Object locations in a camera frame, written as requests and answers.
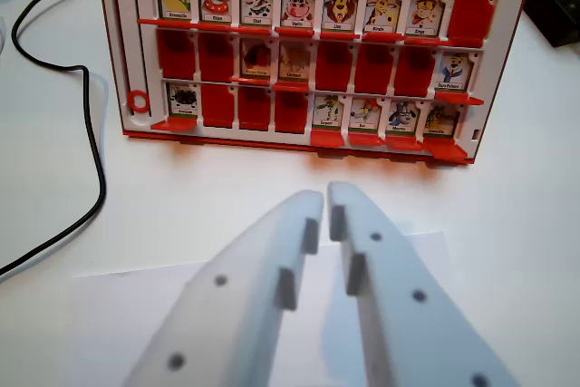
black wire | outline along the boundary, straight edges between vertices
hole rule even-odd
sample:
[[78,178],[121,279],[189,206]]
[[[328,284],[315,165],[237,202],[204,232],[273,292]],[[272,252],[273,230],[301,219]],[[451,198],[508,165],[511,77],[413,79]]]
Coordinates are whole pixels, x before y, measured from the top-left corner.
[[31,54],[29,54],[23,47],[20,45],[18,41],[18,28],[22,24],[23,20],[28,16],[28,14],[32,11],[32,9],[38,5],[43,0],[33,0],[28,6],[23,10],[20,16],[16,19],[14,26],[12,28],[12,42],[14,47],[20,54],[28,59],[29,61],[40,65],[44,68],[48,68],[50,70],[54,70],[56,72],[82,72],[82,111],[84,113],[84,126],[87,130],[87,136],[89,137],[89,144],[91,146],[91,153],[92,159],[94,160],[95,168],[97,169],[97,176],[99,177],[99,197],[95,201],[94,205],[91,209],[85,213],[81,218],[79,218],[76,222],[70,225],[65,230],[61,231],[58,235],[51,237],[49,240],[44,242],[43,244],[39,245],[38,247],[30,250],[23,256],[17,258],[14,262],[3,266],[0,268],[0,276],[7,274],[8,272],[12,271],[13,269],[19,267],[26,261],[30,260],[34,256],[43,252],[46,248],[51,247],[59,240],[63,239],[70,235],[74,230],[82,226],[85,222],[91,219],[95,214],[99,211],[102,207],[105,197],[107,195],[107,184],[105,180],[105,174],[102,168],[101,157],[99,156],[99,149],[97,148],[97,141],[94,138],[94,133],[92,131],[92,124],[91,124],[91,108],[89,105],[89,70],[84,65],[57,65],[55,63],[48,63],[46,61],[42,61],[38,58],[35,58]]

white table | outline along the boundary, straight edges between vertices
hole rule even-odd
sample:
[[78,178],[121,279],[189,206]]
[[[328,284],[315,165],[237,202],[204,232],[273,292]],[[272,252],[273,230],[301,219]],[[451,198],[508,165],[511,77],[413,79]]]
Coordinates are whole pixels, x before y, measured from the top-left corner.
[[[8,30],[29,1],[0,0]],[[477,162],[461,168],[128,140],[101,0],[52,7],[22,42],[91,70],[109,196],[70,243],[0,284],[0,385],[64,385],[68,278],[208,259],[285,197],[335,179],[357,183],[403,233],[445,231],[462,309],[522,384],[577,385],[580,51],[553,49],[525,15]],[[7,43],[0,99],[3,265],[77,219],[98,185],[80,74],[38,68]]]

white paper sheet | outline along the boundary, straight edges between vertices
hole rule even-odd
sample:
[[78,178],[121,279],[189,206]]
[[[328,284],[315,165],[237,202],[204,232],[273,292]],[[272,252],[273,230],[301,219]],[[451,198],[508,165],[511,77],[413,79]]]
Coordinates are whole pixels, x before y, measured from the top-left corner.
[[[411,236],[427,268],[455,298],[443,233]],[[203,263],[78,277],[70,303],[70,384],[121,386]],[[366,385],[356,301],[344,292],[338,244],[308,256],[298,310],[286,312],[270,385]]]

gripper jaw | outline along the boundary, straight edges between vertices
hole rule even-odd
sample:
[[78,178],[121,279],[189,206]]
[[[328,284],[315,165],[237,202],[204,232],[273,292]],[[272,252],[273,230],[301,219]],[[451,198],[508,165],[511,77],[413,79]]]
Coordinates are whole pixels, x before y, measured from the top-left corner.
[[328,187],[330,237],[357,298],[370,386],[517,385],[406,237],[350,183]]
[[305,254],[315,254],[324,196],[294,194],[185,284],[127,387],[262,387],[283,310],[295,310]]

guess who game board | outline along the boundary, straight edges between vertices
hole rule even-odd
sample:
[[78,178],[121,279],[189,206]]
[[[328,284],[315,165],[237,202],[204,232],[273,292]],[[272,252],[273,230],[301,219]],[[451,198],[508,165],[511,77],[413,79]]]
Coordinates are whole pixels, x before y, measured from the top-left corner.
[[103,0],[124,133],[472,163],[523,0]]

